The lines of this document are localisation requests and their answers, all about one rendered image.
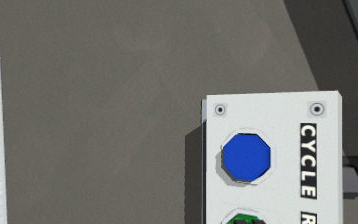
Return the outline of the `white control panel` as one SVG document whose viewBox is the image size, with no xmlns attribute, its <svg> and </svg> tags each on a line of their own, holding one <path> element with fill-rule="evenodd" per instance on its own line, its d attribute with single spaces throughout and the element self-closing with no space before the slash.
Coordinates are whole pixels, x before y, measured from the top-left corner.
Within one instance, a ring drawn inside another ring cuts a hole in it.
<svg viewBox="0 0 358 224">
<path fill-rule="evenodd" d="M 357 195 L 338 91 L 202 99 L 201 224 L 343 224 Z"/>
</svg>

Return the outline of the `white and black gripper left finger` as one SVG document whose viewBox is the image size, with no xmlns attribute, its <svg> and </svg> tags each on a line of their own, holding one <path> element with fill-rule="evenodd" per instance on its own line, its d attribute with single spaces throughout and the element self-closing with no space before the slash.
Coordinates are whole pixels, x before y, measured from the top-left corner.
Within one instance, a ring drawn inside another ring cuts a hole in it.
<svg viewBox="0 0 358 224">
<path fill-rule="evenodd" d="M 245 219 L 234 219 L 234 224 L 250 224 L 246 222 Z"/>
</svg>

